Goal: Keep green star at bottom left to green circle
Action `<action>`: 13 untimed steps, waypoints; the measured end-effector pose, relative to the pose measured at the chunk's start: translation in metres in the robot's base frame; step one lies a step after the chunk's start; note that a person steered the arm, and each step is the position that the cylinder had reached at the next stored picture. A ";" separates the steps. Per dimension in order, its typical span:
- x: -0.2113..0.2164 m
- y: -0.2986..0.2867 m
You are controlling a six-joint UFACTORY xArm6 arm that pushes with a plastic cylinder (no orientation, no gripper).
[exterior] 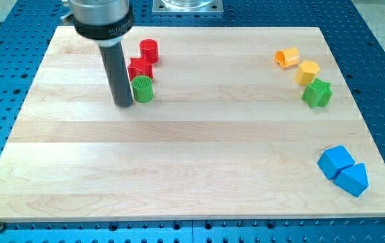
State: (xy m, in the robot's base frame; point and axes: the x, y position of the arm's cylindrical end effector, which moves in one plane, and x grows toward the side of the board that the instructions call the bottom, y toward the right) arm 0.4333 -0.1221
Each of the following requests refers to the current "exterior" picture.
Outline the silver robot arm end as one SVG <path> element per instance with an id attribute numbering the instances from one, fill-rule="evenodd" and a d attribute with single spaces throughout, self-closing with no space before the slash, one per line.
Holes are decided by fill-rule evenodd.
<path id="1" fill-rule="evenodd" d="M 134 25 L 132 4 L 128 0 L 65 0 L 64 6 L 76 32 L 99 47 L 112 47 Z"/>

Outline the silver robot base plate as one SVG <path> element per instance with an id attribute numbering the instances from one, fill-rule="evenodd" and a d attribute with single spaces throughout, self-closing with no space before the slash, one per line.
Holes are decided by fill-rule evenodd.
<path id="1" fill-rule="evenodd" d="M 222 13 L 223 0 L 154 0 L 152 12 L 174 13 Z"/>

